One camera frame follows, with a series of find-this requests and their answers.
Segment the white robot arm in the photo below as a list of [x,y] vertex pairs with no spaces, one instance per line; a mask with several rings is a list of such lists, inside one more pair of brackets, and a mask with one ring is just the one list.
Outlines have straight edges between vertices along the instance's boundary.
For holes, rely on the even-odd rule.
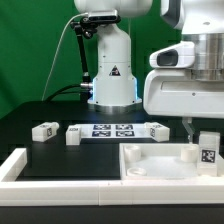
[[83,33],[98,34],[98,74],[88,103],[106,113],[143,104],[150,115],[190,120],[224,118],[224,0],[161,0],[163,20],[182,34],[180,43],[150,55],[152,71],[137,97],[130,37],[120,18],[146,14],[153,0],[74,0]]

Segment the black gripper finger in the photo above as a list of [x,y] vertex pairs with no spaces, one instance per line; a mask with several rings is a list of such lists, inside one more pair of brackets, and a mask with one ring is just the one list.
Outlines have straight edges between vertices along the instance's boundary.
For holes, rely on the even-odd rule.
[[182,118],[182,124],[188,134],[188,141],[190,143],[193,142],[193,135],[194,135],[194,129],[193,129],[193,126],[192,126],[192,119],[189,118],[189,117],[183,117]]

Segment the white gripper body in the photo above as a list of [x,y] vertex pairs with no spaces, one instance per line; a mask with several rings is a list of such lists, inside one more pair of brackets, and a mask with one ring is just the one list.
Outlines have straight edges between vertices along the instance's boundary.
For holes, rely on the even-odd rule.
[[149,115],[224,118],[224,82],[196,81],[185,69],[155,69],[145,80]]

